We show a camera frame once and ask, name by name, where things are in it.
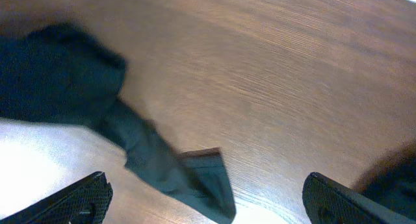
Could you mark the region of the black pants with red waistband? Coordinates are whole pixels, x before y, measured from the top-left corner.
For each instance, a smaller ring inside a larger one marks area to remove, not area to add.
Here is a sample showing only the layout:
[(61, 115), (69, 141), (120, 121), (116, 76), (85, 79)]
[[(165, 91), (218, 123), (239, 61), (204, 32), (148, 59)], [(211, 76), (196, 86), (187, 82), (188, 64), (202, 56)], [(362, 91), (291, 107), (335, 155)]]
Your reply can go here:
[(177, 153), (118, 96), (127, 69), (119, 54), (72, 24), (1, 38), (1, 116), (82, 125), (126, 153), (125, 167), (151, 187), (217, 223), (236, 214), (217, 148)]

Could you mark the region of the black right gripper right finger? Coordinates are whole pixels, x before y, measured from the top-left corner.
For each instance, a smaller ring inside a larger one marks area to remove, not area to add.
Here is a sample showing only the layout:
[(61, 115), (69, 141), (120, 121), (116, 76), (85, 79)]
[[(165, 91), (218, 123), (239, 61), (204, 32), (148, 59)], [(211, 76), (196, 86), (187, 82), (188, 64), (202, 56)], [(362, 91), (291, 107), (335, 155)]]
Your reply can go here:
[(415, 224), (365, 196), (312, 172), (304, 181), (302, 201), (313, 224)]

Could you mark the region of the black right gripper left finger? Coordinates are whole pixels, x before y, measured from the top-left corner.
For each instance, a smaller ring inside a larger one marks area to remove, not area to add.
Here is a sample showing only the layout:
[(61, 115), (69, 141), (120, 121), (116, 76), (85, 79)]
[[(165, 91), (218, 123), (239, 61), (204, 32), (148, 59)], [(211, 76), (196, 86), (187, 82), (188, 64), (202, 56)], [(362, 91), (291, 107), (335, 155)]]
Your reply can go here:
[(1, 224), (102, 224), (112, 201), (111, 184), (97, 171), (1, 220)]

